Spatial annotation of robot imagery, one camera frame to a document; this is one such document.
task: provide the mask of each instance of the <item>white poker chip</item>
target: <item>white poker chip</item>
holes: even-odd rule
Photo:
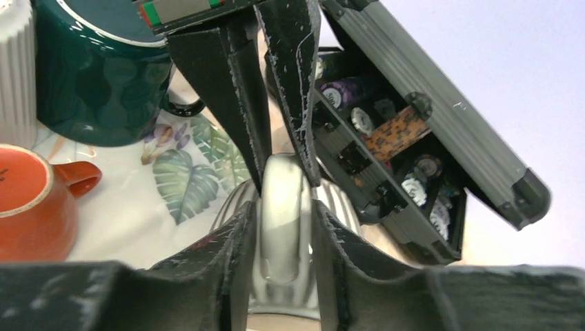
[[[419,207],[426,203],[426,192],[420,181],[409,178],[402,182],[402,188]]]
[[[451,223],[449,210],[440,201],[435,201],[433,210],[430,212],[429,221],[437,229],[443,239],[449,239],[449,224]]]
[[[323,60],[317,57],[317,64],[315,65],[315,79],[323,77]]]
[[[356,107],[351,110],[351,123],[357,131],[366,136],[369,136],[374,132],[374,123],[372,122],[370,115],[361,108]]]

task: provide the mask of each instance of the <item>green leaf pattern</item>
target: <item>green leaf pattern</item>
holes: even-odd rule
[[[189,153],[167,150],[152,165],[157,189],[179,225],[209,208],[217,198],[217,174],[204,164],[193,165]]]
[[[244,158],[227,133],[199,115],[191,121],[193,141],[217,173],[226,193],[250,178]]]
[[[167,150],[152,165],[157,189],[179,225],[209,208],[219,185],[226,194],[250,178],[244,158],[230,137],[203,115],[190,120],[192,139],[209,164],[193,164],[184,150]]]
[[[208,119],[198,115],[191,120],[193,129],[193,141],[201,150],[207,161],[213,164],[220,160],[228,152],[230,136],[227,133],[217,129]]]
[[[228,152],[224,157],[213,163],[213,167],[221,186],[228,193],[250,178],[244,158],[233,142],[230,142]]]

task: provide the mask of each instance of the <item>white ribbed cup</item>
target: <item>white ribbed cup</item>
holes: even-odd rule
[[[34,20],[30,0],[0,0],[0,143],[37,138]]]

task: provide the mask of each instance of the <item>green mug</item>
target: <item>green mug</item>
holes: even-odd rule
[[[37,117],[93,146],[124,146],[152,132],[161,109],[200,112],[168,100],[172,62],[164,38],[130,0],[36,0]]]

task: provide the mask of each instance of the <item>stack of poker chips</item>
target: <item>stack of poker chips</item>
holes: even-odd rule
[[[417,166],[406,174],[401,185],[419,207],[426,203],[426,176]]]
[[[439,158],[430,154],[422,154],[415,159],[415,166],[406,175],[402,182],[402,188],[419,207],[422,207],[427,203],[427,183],[441,176],[442,172],[443,165]],[[443,183],[429,216],[429,221],[445,240],[449,238],[450,215],[449,208],[441,197],[451,197],[452,193],[455,193],[453,188],[452,185]]]
[[[451,224],[451,217],[449,209],[441,203],[439,199],[435,200],[433,209],[430,211],[429,221],[437,229],[441,237],[449,240],[449,225]]]
[[[373,96],[381,88],[373,76],[347,77],[321,86],[321,92],[336,110],[343,110]]]
[[[392,159],[430,133],[425,121],[413,107],[406,107],[380,125],[366,139],[366,146],[380,161]]]

